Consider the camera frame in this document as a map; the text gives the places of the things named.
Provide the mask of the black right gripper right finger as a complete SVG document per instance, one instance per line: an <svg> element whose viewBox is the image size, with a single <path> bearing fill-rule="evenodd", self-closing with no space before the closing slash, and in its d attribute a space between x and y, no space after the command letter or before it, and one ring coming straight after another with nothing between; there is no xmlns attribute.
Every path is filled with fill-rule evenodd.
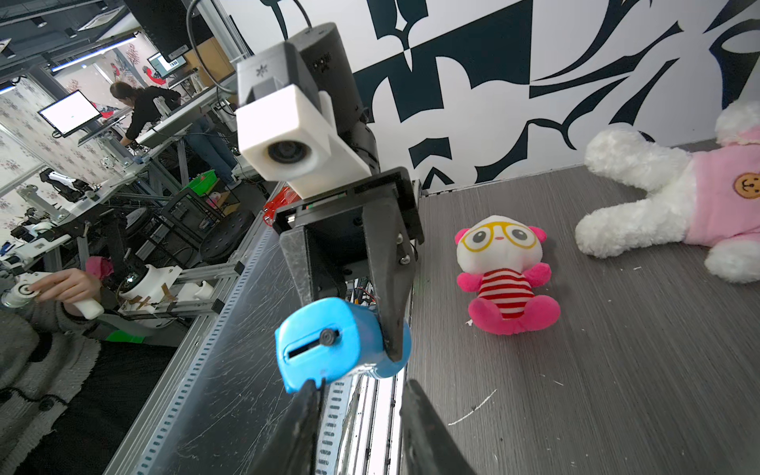
<svg viewBox="0 0 760 475"><path fill-rule="evenodd" d="M475 474L417 380L405 384L400 415L408 474Z"/></svg>

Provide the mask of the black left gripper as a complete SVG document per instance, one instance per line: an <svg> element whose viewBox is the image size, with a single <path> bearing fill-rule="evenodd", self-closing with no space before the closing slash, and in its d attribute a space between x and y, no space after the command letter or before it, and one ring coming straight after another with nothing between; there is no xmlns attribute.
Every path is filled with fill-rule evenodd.
<svg viewBox="0 0 760 475"><path fill-rule="evenodd" d="M346 296L368 278L388 357L403 357L403 320L416 271L412 243L424 233L417 191L406 168L303 199L275 214L273 229L302 306Z"/></svg>

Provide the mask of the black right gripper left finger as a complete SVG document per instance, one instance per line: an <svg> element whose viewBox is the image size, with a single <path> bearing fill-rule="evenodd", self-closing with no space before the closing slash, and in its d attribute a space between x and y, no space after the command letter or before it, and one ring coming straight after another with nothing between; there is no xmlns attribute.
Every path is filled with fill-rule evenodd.
<svg viewBox="0 0 760 475"><path fill-rule="evenodd" d="M269 443L257 457L253 475L313 474L318 457L324 387L308 380L293 398Z"/></svg>

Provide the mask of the blue flashlight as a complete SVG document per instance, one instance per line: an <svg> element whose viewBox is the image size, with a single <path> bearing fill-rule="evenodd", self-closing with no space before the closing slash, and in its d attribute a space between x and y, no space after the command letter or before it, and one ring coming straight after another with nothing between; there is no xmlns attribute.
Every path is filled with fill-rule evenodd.
<svg viewBox="0 0 760 475"><path fill-rule="evenodd" d="M413 342L403 324L402 358L391 360L372 307L326 298L288 317L275 331L275 348L285 390L295 394L310 380L320 388L354 374L393 377L407 365Z"/></svg>

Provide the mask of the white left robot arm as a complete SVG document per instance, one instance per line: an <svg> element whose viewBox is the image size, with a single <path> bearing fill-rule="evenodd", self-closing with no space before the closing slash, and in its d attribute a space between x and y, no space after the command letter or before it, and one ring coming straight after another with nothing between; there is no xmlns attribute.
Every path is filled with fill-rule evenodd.
<svg viewBox="0 0 760 475"><path fill-rule="evenodd" d="M336 25L299 33L284 51L298 124L265 152L301 200L276 215L280 247L303 305L344 295L346 281L365 272L382 348L398 362L415 246L425 239L413 182L403 167L379 167Z"/></svg>

